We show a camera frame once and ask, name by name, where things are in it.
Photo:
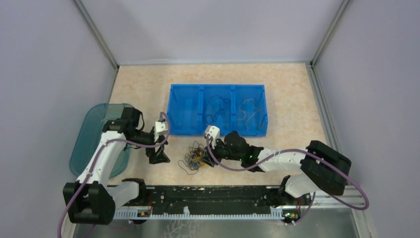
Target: lavender wall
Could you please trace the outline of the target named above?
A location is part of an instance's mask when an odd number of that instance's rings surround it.
[[[352,3],[317,65],[379,237],[420,234],[420,1]]]
[[[82,0],[119,64],[311,60],[342,0]]]
[[[0,237],[54,237],[69,160],[113,68],[70,0],[0,3]]]

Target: beige speckled floor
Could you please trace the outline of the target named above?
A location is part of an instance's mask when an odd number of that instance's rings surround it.
[[[145,115],[149,130],[166,112],[172,83],[264,84],[268,110],[266,137],[247,142],[270,149],[305,147],[311,140],[325,142],[319,114],[304,64],[193,64],[122,66],[111,103],[130,103]],[[194,140],[203,137],[171,136],[165,152],[170,163],[149,165],[144,149],[132,150],[125,172],[111,179],[143,178],[148,185],[268,185],[279,184],[284,172],[231,172],[205,165],[193,176],[178,167]],[[240,162],[222,161],[240,168]]]

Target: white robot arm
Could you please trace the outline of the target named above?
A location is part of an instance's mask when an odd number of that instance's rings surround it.
[[[146,147],[150,164],[170,161],[163,152],[164,144],[167,144],[163,136],[168,133],[167,122],[160,119],[155,122],[151,132],[143,132],[143,127],[136,129],[141,114],[135,108],[125,108],[121,118],[107,121],[99,145],[86,169],[76,182],[68,182],[64,186],[64,200],[67,205],[71,203],[68,209],[71,222],[107,225],[112,221],[116,209],[132,199],[144,196],[146,186],[142,179],[125,179],[118,186],[107,186],[118,155],[127,143],[134,142]]]
[[[285,177],[282,186],[284,191],[294,198],[319,190],[332,195],[342,195],[344,192],[344,178],[305,154],[279,153],[279,150],[249,145],[236,131],[227,134],[223,142],[220,139],[220,129],[212,125],[207,127],[205,138],[210,140],[211,151],[207,148],[206,163],[211,166],[220,165],[234,171],[291,172],[294,175]],[[348,175],[351,161],[322,142],[311,141],[310,145],[302,150],[317,154]],[[221,159],[241,161],[241,166],[245,169],[227,168],[220,163]]]

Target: translucent teal tray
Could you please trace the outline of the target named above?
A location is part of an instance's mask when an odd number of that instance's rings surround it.
[[[105,122],[107,120],[120,118],[122,110],[125,107],[132,108],[133,106],[130,104],[104,103],[99,104],[88,111],[85,120],[83,121],[82,128],[80,129],[79,136],[77,137],[73,154],[70,158],[70,170],[74,175],[81,175],[89,164],[90,159],[99,145],[102,128]],[[121,151],[115,162],[114,168],[111,171],[110,178],[117,176],[127,168],[129,157],[130,148]]]

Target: bin compartment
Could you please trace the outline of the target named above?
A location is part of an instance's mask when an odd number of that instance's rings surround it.
[[[172,84],[167,112],[173,135],[203,135],[208,125],[221,136],[267,132],[264,85]]]

